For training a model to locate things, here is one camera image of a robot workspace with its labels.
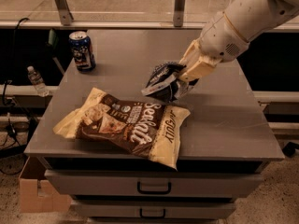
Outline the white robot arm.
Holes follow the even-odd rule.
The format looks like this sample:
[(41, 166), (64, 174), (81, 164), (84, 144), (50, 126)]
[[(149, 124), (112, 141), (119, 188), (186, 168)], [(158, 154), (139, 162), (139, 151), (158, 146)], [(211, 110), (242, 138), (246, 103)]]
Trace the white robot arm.
[(299, 0), (234, 0), (217, 13), (193, 40), (180, 63), (185, 82), (204, 77), (218, 63), (230, 62), (249, 48), (260, 34), (295, 18)]

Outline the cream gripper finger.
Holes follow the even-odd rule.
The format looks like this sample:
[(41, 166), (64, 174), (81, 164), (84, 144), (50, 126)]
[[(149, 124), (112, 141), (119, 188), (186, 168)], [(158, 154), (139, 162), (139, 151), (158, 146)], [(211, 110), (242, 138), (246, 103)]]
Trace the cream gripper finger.
[(191, 82), (198, 78), (207, 76), (215, 69), (214, 65), (204, 61), (203, 59), (188, 61), (185, 65), (186, 67), (178, 75), (178, 79), (184, 82)]
[(196, 51), (191, 50), (185, 52), (179, 63), (184, 65), (186, 69), (191, 68), (196, 63)]

